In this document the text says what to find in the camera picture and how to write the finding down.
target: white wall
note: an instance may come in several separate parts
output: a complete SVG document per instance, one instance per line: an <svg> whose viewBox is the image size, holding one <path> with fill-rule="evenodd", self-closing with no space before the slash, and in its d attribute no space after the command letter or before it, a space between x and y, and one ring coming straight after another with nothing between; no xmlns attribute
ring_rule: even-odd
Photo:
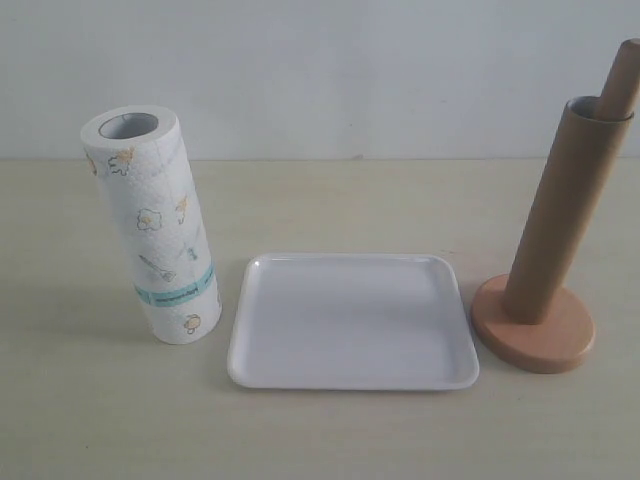
<svg viewBox="0 0 640 480"><path fill-rule="evenodd" d="M6 3L0 158L79 158L131 103L172 108L191 158L544 156L640 35L638 0Z"/></svg>

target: cylinder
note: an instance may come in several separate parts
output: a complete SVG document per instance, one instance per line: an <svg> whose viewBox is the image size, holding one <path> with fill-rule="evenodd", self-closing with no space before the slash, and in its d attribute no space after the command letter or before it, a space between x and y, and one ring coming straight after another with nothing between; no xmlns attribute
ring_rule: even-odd
<svg viewBox="0 0 640 480"><path fill-rule="evenodd" d="M594 119L597 97L564 108L505 288L514 321L544 321L631 123Z"/></svg>
<svg viewBox="0 0 640 480"><path fill-rule="evenodd" d="M203 337L222 306L177 116L118 108L80 136L153 334L171 344Z"/></svg>

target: light wooden table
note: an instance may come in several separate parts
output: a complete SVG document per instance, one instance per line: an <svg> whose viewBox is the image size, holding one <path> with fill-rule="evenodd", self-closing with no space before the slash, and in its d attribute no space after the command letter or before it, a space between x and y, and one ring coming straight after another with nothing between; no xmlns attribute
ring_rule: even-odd
<svg viewBox="0 0 640 480"><path fill-rule="evenodd" d="M508 271L542 167L195 163L224 315L169 346L86 163L0 163L0 478L638 478L637 160L617 164L567 281L598 328L580 369L528 374L477 344L478 382L456 393L254 392L226 374L251 257L436 254L468 305Z"/></svg>

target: round base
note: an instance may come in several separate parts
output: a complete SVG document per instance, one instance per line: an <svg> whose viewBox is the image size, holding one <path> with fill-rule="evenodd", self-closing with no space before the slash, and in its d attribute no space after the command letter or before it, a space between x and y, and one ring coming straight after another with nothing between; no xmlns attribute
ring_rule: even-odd
<svg viewBox="0 0 640 480"><path fill-rule="evenodd" d="M471 319L485 345L505 362L535 373L561 373L582 364L595 326L578 297L562 288L542 323L516 323L502 308L508 277L491 278L473 299Z"/></svg>

